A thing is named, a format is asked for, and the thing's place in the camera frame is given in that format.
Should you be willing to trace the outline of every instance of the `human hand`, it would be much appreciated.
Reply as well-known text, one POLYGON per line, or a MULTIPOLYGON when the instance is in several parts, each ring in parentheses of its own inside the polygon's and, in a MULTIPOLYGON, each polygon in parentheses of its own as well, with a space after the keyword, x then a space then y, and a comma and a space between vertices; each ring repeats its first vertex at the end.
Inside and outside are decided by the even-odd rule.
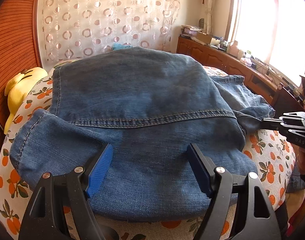
POLYGON ((305 149, 298 148, 298 169, 301 175, 305 175, 305 149))

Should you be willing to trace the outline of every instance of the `yellow plush toy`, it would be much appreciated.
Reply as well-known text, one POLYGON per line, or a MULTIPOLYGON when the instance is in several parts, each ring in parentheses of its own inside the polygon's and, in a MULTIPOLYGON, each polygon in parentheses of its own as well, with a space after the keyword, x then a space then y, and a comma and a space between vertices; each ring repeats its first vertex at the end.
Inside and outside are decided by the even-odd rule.
POLYGON ((25 74, 19 73, 8 81, 5 88, 5 96, 8 95, 7 103, 9 112, 11 113, 5 124, 4 134, 7 134, 11 122, 14 120, 15 114, 24 99, 34 87, 34 85, 42 78, 47 76, 47 71, 41 67, 29 69, 25 74))

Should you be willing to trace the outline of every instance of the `bedsheet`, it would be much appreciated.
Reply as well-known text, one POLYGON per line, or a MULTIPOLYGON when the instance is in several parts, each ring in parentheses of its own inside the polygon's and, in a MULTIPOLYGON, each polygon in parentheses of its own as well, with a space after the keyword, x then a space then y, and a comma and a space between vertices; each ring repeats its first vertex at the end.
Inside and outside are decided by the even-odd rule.
MULTIPOLYGON (((227 75, 216 68, 204 69, 209 75, 227 75)), ((0 153, 0 222, 14 239, 18 239, 21 221, 32 192, 11 165, 9 150, 16 133, 32 113, 39 108, 47 110, 51 106, 53 71, 54 68, 47 77, 37 82, 20 106, 0 153)), ((295 154, 292 146, 277 131, 258 130, 247 135, 243 153, 255 162, 263 186, 276 210, 285 200, 285 189, 294 168, 295 154)), ((229 208, 221 239, 229 236, 235 209, 236 205, 229 208)), ((71 236, 78 239, 69 207, 65 207, 65 216, 71 236)), ((202 221, 202 217, 154 223, 128 223, 100 216, 96 216, 96 219, 108 227, 110 239, 121 240, 193 239, 202 221)))

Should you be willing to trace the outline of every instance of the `cabinet door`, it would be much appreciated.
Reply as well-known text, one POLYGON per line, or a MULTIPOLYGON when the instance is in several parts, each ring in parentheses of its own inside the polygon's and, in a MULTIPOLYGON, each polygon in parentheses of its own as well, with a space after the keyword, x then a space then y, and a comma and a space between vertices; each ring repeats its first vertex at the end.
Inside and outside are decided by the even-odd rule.
POLYGON ((202 45, 191 45, 190 46, 190 56, 198 61, 200 64, 204 65, 205 62, 205 54, 203 49, 201 48, 202 45))
POLYGON ((226 63, 225 55, 211 48, 207 48, 205 52, 208 54, 207 61, 205 62, 206 66, 224 69, 226 63))
POLYGON ((177 53, 190 56, 190 48, 188 43, 182 40, 183 39, 178 40, 177 53))
POLYGON ((243 63, 228 59, 224 71, 229 75, 240 75, 245 77, 244 84, 247 85, 251 78, 251 70, 243 63))

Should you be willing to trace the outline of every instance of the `blue denim jeans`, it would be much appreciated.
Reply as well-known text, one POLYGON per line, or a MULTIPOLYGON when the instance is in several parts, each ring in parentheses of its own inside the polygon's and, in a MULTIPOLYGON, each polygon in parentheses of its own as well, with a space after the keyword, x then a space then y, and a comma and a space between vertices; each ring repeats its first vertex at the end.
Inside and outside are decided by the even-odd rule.
POLYGON ((191 57, 136 47, 61 65, 53 79, 50 113, 35 111, 10 151, 31 187, 46 171, 85 164, 108 142, 114 156, 90 199, 93 211, 181 220, 204 214, 210 203, 187 160, 189 143, 232 173, 257 172, 241 152, 243 131, 274 110, 240 76, 210 79, 191 57))

